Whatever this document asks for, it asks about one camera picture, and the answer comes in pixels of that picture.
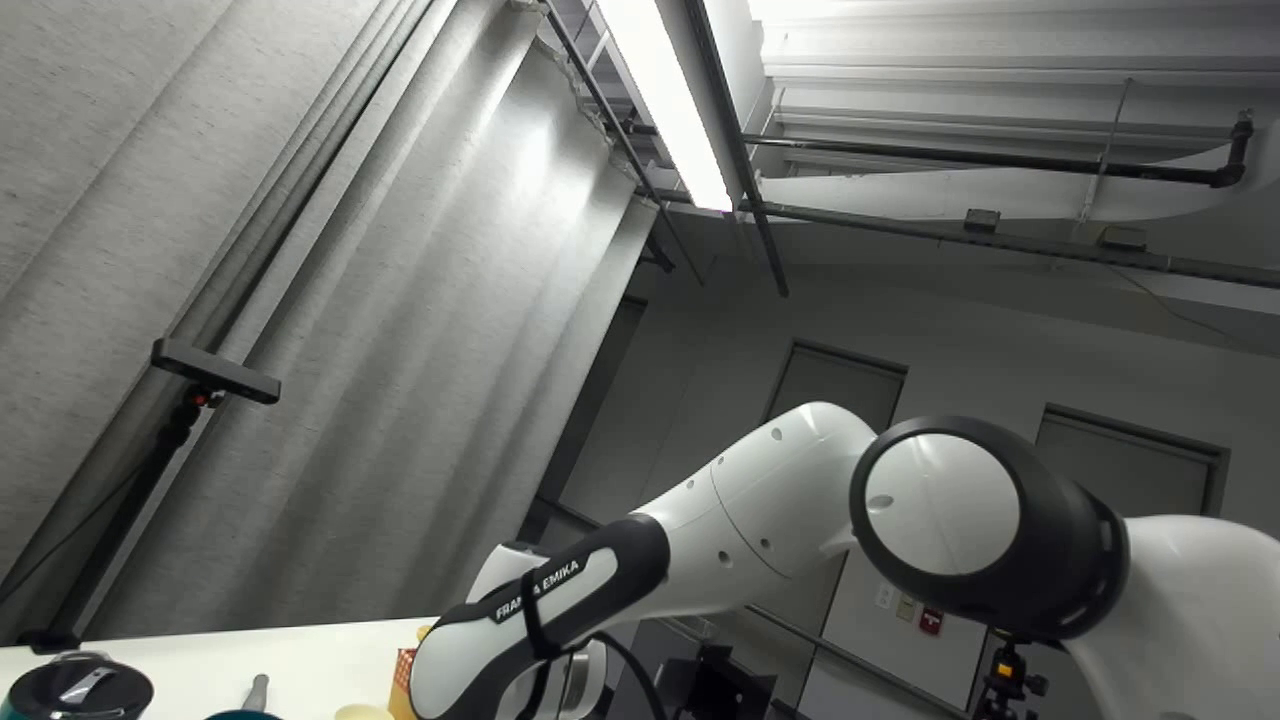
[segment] gray wall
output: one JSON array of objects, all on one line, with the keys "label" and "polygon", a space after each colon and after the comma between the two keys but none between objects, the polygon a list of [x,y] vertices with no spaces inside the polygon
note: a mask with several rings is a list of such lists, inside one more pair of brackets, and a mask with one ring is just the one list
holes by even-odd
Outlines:
[{"label": "gray wall", "polygon": [[[1233,451],[1223,515],[1280,532],[1280,363],[1254,336],[1223,349],[1177,305],[1118,293],[1108,270],[859,250],[868,242],[886,239],[846,230],[846,267],[805,267],[794,250],[794,300],[776,300],[741,246],[702,254],[707,286],[644,275],[648,317],[562,499],[607,519],[665,490],[760,421],[790,345],[813,341],[905,363],[902,414],[964,413],[1037,435],[1043,403],[1068,403],[1220,442]],[[855,681],[821,664],[805,708],[848,705],[846,685]]]}]

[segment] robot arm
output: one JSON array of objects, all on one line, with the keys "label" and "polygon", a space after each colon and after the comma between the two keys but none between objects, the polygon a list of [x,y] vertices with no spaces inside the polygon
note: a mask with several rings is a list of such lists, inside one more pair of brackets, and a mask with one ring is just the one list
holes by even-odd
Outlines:
[{"label": "robot arm", "polygon": [[627,519],[445,612],[414,664],[415,713],[496,717],[515,675],[596,626],[737,608],[848,548],[848,478],[872,440],[853,413],[805,403]]},{"label": "robot arm", "polygon": [[[434,720],[501,717],[520,675],[596,626],[723,612],[853,545],[953,615],[1064,639],[1113,720],[1275,708],[1275,538],[1220,519],[1127,527],[1011,433],[912,421],[875,435],[833,403],[758,427],[627,519],[445,612],[415,650],[414,705]],[[1223,584],[1240,577],[1259,589],[1257,598],[1233,598]],[[1220,608],[1254,612],[1259,634]],[[1211,685],[1235,648],[1244,657],[1228,667],[1244,681]],[[1158,671],[1127,667],[1127,657],[1154,657]]]}]

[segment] pipe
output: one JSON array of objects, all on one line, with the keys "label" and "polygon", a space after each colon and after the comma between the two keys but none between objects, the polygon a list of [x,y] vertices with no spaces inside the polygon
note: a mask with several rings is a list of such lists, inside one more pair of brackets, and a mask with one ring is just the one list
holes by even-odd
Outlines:
[{"label": "pipe", "polygon": [[1135,270],[1158,270],[1158,275],[1192,275],[1192,280],[1280,293],[1280,270],[1244,267],[1244,264],[1215,264],[1215,258],[1202,258],[1202,254],[1105,250],[1094,242],[1030,242],[1016,234],[922,227],[922,224],[905,224],[905,218],[848,216],[848,211],[796,206],[796,203],[769,203],[769,216],[805,218],[805,224],[863,227],[863,230],[893,230],[893,234],[912,234],[912,239],[932,239],[932,242],[969,242],[969,246],[998,246],[998,250],[1022,250],[1022,254],[1052,254],[1052,258],[1078,258],[1078,264],[1108,264],[1108,267],[1135,267]]},{"label": "pipe", "polygon": [[[648,179],[648,171],[644,171],[644,162],[642,162],[642,150],[635,150],[633,135],[627,135],[626,124],[617,118],[617,111],[614,111],[614,103],[604,98],[599,84],[592,78],[592,66],[590,66],[590,59],[575,51],[575,43],[571,43],[562,11],[558,11],[551,3],[543,3],[543,7],[549,7],[551,32],[558,32],[568,62],[575,66],[575,75],[590,84],[596,107],[604,111],[604,133],[614,133],[614,135],[626,142],[626,156],[627,156],[627,162],[635,169],[635,179],[642,179],[644,194],[656,203],[656,216],[661,216],[665,230],[669,230],[673,242],[686,250],[680,230],[678,230],[678,224],[673,224],[661,193],[651,189],[651,179]],[[648,246],[651,246],[651,258],[656,258],[665,270],[678,267],[673,254],[669,254],[656,239],[648,239]]]},{"label": "pipe", "polygon": [[776,250],[771,227],[769,227],[769,211],[763,211],[763,194],[758,189],[758,162],[749,156],[746,126],[737,124],[737,107],[732,107],[728,75],[723,75],[723,62],[720,62],[716,32],[713,32],[713,19],[707,19],[707,3],[705,0],[690,0],[680,7],[690,16],[693,38],[696,38],[696,51],[702,51],[702,62],[705,62],[705,78],[713,88],[713,103],[716,103],[716,114],[720,114],[720,133],[728,138],[732,171],[737,171],[741,189],[749,193],[749,206],[752,206],[752,218],[758,218],[758,230],[760,230],[760,242],[763,242],[763,254],[769,254],[771,282],[776,282],[782,296],[790,296],[794,286],[790,286],[785,258]]},{"label": "pipe", "polygon": [[746,142],[758,142],[758,149],[905,156],[905,159],[1037,169],[1037,171],[1078,171],[1078,175],[1134,175],[1134,179],[1209,185],[1209,189],[1233,189],[1244,179],[1249,138],[1254,138],[1254,118],[1235,118],[1233,124],[1233,156],[1223,169],[1164,169],[1164,162],[1101,162],[1101,159],[1068,159],[1068,156],[961,150],[961,149],[922,149],[922,142],[855,142],[855,138],[826,138],[826,135],[758,135],[758,133],[746,135]]}]

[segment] table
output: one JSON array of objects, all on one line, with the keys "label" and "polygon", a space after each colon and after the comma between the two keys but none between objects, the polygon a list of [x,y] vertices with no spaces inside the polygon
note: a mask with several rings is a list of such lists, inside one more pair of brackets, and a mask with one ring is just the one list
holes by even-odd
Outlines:
[{"label": "table", "polygon": [[[419,619],[312,623],[208,634],[100,639],[105,650],[157,685],[145,720],[204,720],[240,708],[256,671],[273,675],[268,713],[283,720],[331,720],[346,705],[389,705],[398,648],[415,648]],[[0,690],[54,657],[0,648]]]}]

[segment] ceiling light fixture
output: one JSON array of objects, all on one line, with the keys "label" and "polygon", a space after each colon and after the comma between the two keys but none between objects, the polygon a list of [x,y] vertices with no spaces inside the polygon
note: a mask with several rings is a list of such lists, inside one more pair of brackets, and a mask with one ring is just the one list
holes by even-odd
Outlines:
[{"label": "ceiling light fixture", "polygon": [[673,162],[696,206],[732,211],[723,171],[693,103],[690,75],[678,59],[678,43],[656,0],[599,0],[596,3],[627,75],[635,78],[642,103],[665,135]]},{"label": "ceiling light fixture", "polygon": [[842,19],[863,11],[888,11],[905,0],[749,0],[752,19]]}]

